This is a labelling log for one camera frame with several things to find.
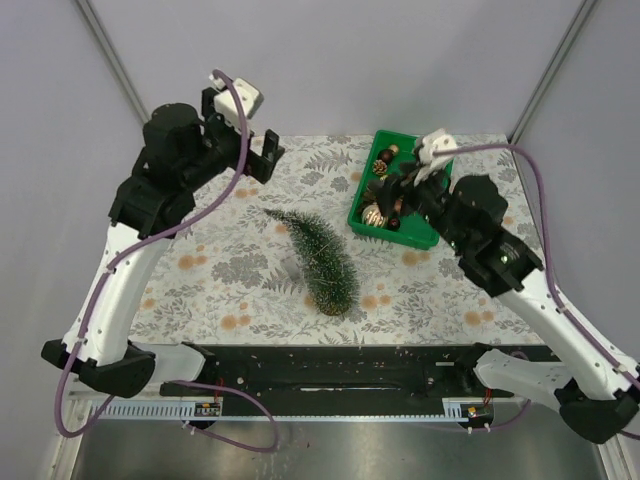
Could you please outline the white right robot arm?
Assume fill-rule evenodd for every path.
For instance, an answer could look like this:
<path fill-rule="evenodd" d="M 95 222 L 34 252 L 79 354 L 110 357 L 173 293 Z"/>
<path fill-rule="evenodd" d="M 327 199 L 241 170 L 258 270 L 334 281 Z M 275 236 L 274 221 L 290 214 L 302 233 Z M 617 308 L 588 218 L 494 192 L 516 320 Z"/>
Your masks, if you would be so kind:
<path fill-rule="evenodd" d="M 448 243 L 464 276 L 518 315 L 556 362 L 514 358 L 484 344 L 456 362 L 455 383 L 469 396 L 501 390 L 559 413 L 576 434 L 604 444 L 639 412 L 639 364 L 561 305 L 542 260 L 502 225 L 508 203 L 488 175 L 450 182 L 443 171 L 417 177 L 412 164 L 370 181 L 380 212 L 416 214 Z"/>

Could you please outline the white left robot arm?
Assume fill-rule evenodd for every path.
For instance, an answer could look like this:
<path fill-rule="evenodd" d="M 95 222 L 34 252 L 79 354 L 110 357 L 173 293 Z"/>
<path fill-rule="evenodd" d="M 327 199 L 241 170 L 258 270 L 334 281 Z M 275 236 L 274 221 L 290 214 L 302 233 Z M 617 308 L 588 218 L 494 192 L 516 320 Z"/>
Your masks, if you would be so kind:
<path fill-rule="evenodd" d="M 136 345 L 129 332 L 150 274 L 195 208 L 196 191 L 228 168 L 266 183 L 284 153 L 272 130 L 261 153 L 252 151 L 237 110 L 252 117 L 263 95 L 243 79 L 233 85 L 233 91 L 204 89 L 199 109 L 172 103 L 152 112 L 131 175 L 109 210 L 93 291 L 68 332 L 42 347 L 45 361 L 70 369 L 96 392 L 131 398 L 150 383 L 176 378 L 196 395 L 215 387 L 217 372 L 199 347 Z"/>

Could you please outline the small green christmas tree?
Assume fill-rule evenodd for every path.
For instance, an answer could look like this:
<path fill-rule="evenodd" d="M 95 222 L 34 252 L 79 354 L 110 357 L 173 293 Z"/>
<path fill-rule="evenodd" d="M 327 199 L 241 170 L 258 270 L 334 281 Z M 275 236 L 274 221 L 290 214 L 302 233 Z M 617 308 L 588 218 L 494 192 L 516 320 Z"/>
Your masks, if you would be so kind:
<path fill-rule="evenodd" d="M 356 303 L 360 285 L 343 238 L 315 213 L 282 209 L 265 209 L 264 213 L 287 227 L 317 310 L 327 316 L 347 314 Z"/>

